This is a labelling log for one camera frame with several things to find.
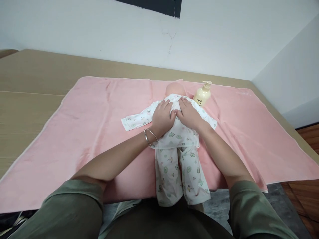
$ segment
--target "pink towel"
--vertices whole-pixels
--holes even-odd
[[[193,97],[200,83],[182,83]],[[38,209],[45,197],[96,155],[143,131],[126,132],[121,118],[162,100],[169,81],[83,77],[42,132],[0,182],[0,213]],[[318,165],[300,149],[249,89],[212,85],[204,109],[263,190],[266,184],[319,178]],[[201,141],[201,165],[211,190],[226,186]],[[154,150],[145,149],[108,184],[104,202],[155,196]]]

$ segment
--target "lotion bottle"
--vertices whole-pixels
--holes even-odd
[[[203,106],[206,103],[206,100],[210,97],[210,85],[211,81],[203,81],[205,85],[202,88],[199,88],[193,98],[197,104]]]

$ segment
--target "person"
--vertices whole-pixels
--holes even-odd
[[[120,203],[116,216],[100,233],[102,195],[107,183],[122,172],[146,147],[144,132],[98,155],[50,194],[41,208],[13,238],[297,238],[276,214],[243,162],[205,122],[191,103],[179,100],[181,111],[170,114],[172,103],[162,101],[149,130],[157,138],[173,126],[176,115],[204,140],[230,192],[229,224],[233,235],[204,213],[180,200],[162,208],[156,199]],[[149,143],[155,137],[146,131]]]

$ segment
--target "pajama pants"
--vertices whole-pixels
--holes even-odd
[[[196,147],[156,149],[155,175],[156,197],[162,207],[175,205],[183,195],[189,205],[210,200]]]

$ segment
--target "tan tabletop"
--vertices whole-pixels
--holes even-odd
[[[319,164],[319,155],[250,81],[23,50],[0,59],[0,177],[39,134],[64,96],[83,76],[210,80],[217,85],[251,89],[299,146]]]

